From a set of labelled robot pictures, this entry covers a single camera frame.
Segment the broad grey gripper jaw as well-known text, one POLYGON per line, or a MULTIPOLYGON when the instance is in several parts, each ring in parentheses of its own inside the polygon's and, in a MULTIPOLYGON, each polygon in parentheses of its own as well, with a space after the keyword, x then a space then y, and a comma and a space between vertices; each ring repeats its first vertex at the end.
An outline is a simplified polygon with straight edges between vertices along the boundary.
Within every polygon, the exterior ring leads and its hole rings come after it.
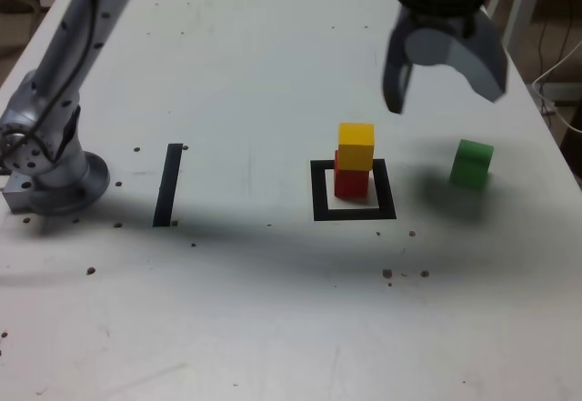
POLYGON ((414 65, 454 68, 489 102, 506 92, 507 54, 482 11, 420 25, 406 38, 406 55, 414 65))

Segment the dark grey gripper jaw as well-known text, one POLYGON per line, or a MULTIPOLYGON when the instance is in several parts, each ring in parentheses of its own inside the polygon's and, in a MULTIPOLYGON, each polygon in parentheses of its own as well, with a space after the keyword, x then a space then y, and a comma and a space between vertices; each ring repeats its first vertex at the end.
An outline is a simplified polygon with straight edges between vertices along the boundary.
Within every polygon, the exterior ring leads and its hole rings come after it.
POLYGON ((401 8, 386 50, 383 96, 387 109, 397 115, 403 112, 408 81, 414 65, 406 53, 406 40, 415 27, 409 9, 401 8))

